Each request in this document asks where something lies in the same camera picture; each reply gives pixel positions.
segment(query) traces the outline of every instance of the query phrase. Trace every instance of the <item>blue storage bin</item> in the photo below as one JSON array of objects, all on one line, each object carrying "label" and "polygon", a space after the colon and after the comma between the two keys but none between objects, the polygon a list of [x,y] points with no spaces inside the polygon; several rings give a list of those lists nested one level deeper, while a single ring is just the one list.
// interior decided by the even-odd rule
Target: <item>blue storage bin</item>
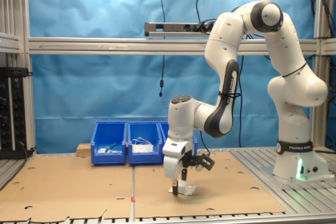
[{"label": "blue storage bin", "polygon": [[[114,165],[126,163],[126,121],[96,122],[91,139],[91,162],[94,165]],[[101,148],[117,145],[113,151],[121,153],[98,153]]]},{"label": "blue storage bin", "polygon": [[[163,145],[164,145],[168,138],[169,124],[168,122],[159,122],[159,125],[160,125],[161,134],[162,134]],[[195,133],[194,133],[194,155],[197,155],[197,137]]]},{"label": "blue storage bin", "polygon": [[[153,144],[153,152],[133,153],[132,139],[141,137]],[[158,122],[128,122],[128,162],[136,164],[162,163],[162,137]]]}]

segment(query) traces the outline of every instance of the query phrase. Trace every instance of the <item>metal rail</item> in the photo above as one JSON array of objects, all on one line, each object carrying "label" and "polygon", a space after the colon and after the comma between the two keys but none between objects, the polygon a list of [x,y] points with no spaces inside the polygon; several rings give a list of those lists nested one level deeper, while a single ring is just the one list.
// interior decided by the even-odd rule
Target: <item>metal rail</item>
[{"label": "metal rail", "polygon": [[21,51],[18,36],[0,33],[0,52],[19,54]]},{"label": "metal rail", "polygon": [[[29,38],[30,54],[204,55],[207,39]],[[316,53],[314,39],[300,40],[304,55]],[[265,40],[242,40],[238,55],[268,55]]]}]

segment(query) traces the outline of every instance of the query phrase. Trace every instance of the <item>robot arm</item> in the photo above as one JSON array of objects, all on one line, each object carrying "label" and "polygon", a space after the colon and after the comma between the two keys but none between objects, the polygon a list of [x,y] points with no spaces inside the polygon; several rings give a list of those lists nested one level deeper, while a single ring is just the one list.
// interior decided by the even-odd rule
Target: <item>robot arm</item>
[{"label": "robot arm", "polygon": [[[182,170],[186,174],[188,166],[196,166],[200,170],[202,167],[211,169],[214,164],[205,154],[202,158],[192,155],[194,129],[200,129],[212,137],[222,137],[232,128],[239,80],[238,48],[244,34],[255,33],[263,34],[272,65],[281,74],[268,87],[276,103],[280,130],[291,124],[291,129],[297,133],[294,134],[294,141],[308,141],[307,119],[303,112],[298,113],[297,107],[291,109],[291,106],[320,105],[326,99],[328,90],[326,84],[306,64],[290,17],[282,13],[272,1],[252,2],[238,7],[232,13],[223,13],[216,20],[205,48],[207,63],[221,79],[216,105],[179,95],[171,100],[169,106],[170,129],[163,148],[164,171],[165,176],[173,181],[175,195],[177,176]],[[288,111],[297,115],[301,127],[285,118]],[[283,133],[283,137],[280,133],[279,138],[288,141],[288,134],[292,132],[284,132],[287,133]]]}]

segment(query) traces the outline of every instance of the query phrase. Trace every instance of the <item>control panel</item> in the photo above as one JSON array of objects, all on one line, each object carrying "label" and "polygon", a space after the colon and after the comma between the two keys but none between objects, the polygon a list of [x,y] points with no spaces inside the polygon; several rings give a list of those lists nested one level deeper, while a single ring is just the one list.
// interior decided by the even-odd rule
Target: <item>control panel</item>
[{"label": "control panel", "polygon": [[0,150],[2,152],[13,149],[10,107],[9,81],[8,78],[0,77]]},{"label": "control panel", "polygon": [[27,149],[24,68],[0,68],[0,159],[31,156]]}]

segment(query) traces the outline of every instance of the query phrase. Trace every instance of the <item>blue curtain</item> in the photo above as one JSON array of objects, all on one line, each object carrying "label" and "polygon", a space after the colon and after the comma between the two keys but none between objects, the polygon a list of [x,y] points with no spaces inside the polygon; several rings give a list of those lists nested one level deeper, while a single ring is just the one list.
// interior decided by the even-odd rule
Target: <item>blue curtain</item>
[{"label": "blue curtain", "polygon": [[[201,20],[256,0],[199,0]],[[312,38],[309,0],[273,0],[288,13],[301,39]],[[166,22],[198,22],[196,0],[163,0]],[[144,38],[144,23],[162,22],[160,0],[29,0],[31,36]],[[189,94],[214,104],[219,77],[202,56],[33,55],[37,150],[74,152],[90,142],[95,121],[167,121],[170,99]],[[246,56],[242,73],[242,146],[275,146],[278,118],[267,84],[278,73],[263,56]],[[234,126],[222,138],[204,134],[210,148],[237,147]]]}]

